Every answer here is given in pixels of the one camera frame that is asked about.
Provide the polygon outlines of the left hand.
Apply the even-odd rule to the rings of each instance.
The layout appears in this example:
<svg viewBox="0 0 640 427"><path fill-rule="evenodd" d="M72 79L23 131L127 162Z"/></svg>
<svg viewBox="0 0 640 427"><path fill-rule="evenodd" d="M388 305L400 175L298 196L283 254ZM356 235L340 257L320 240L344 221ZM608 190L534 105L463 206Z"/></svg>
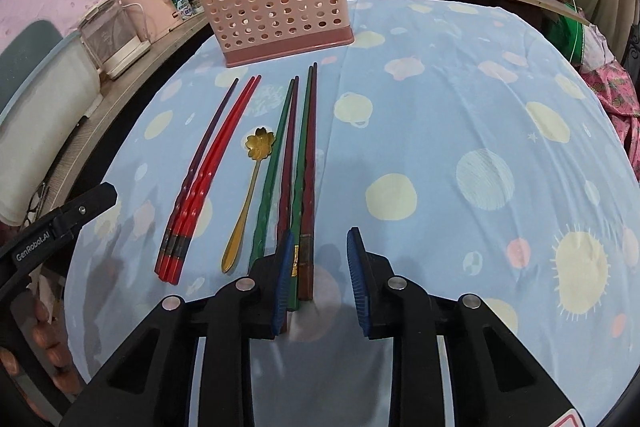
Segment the left hand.
<svg viewBox="0 0 640 427"><path fill-rule="evenodd" d="M27 302L32 305L30 311L35 317L35 323L30 329L32 343L54 367L54 372L51 375L53 384L66 395L77 397L84 389L85 384L79 377L70 349L68 349L64 325L60 321L50 319L49 309L39 298L30 296ZM4 346L1 346L1 364L12 378L21 374L22 369L17 358ZM39 418L43 421L50 421L46 412L38 407L32 397L24 392L24 389L20 388L20 392L30 409Z"/></svg>

